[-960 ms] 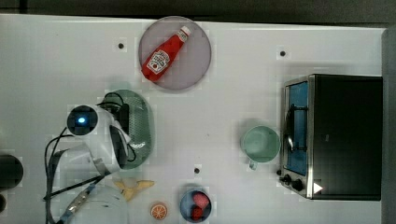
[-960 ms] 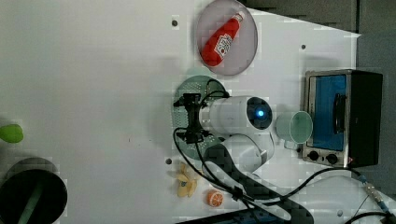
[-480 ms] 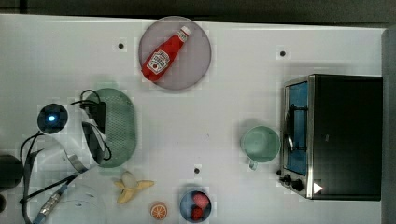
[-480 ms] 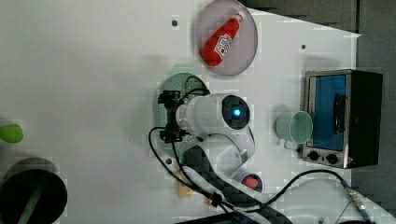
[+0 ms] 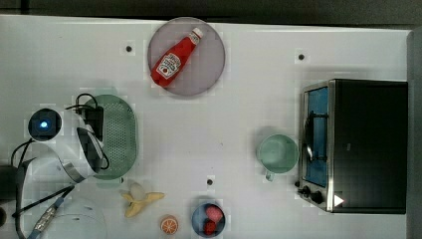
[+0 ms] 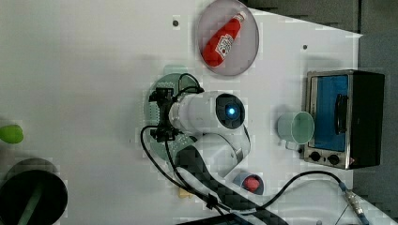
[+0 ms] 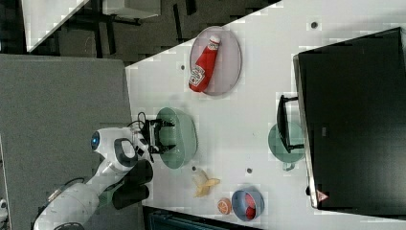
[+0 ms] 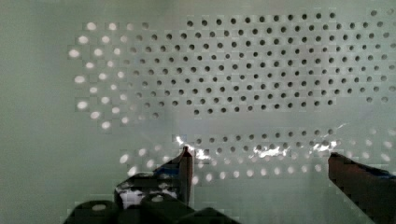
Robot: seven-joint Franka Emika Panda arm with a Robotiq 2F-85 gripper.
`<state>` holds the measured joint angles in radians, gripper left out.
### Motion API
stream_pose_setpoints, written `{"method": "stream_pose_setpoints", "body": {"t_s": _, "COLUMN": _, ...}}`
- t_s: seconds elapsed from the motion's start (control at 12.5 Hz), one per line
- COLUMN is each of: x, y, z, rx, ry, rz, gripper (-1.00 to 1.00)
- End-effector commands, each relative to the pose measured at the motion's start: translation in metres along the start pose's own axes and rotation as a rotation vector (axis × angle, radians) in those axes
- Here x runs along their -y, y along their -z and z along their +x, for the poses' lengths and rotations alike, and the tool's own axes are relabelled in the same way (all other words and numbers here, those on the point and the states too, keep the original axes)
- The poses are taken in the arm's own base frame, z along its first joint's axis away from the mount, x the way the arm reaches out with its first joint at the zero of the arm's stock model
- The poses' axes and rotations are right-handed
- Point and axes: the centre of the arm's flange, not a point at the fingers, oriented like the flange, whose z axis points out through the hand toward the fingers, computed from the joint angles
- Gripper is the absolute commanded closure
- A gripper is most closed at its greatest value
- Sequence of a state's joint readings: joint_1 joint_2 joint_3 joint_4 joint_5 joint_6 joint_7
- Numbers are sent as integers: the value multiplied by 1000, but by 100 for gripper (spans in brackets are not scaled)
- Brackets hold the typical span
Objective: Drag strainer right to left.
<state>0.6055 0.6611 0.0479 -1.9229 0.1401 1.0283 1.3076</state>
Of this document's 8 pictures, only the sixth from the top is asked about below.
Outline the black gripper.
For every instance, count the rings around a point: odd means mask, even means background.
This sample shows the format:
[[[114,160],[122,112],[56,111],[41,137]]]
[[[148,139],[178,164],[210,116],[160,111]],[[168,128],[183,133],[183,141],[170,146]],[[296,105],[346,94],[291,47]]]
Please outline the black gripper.
[[[149,102],[156,102],[160,110],[160,121],[155,129],[150,131],[150,135],[158,142],[174,141],[179,130],[171,124],[169,112],[172,105],[176,102],[173,88],[157,87],[149,96]]]

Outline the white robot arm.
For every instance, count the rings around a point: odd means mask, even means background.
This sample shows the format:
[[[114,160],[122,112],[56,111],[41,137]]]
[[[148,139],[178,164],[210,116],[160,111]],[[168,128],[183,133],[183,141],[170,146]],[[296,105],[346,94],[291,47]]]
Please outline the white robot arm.
[[[251,215],[266,225],[288,225],[256,202],[247,188],[225,179],[252,147],[245,107],[237,96],[193,86],[179,91],[158,87],[148,101],[159,109],[159,122],[148,127],[149,135],[164,146],[178,186],[209,209]]]

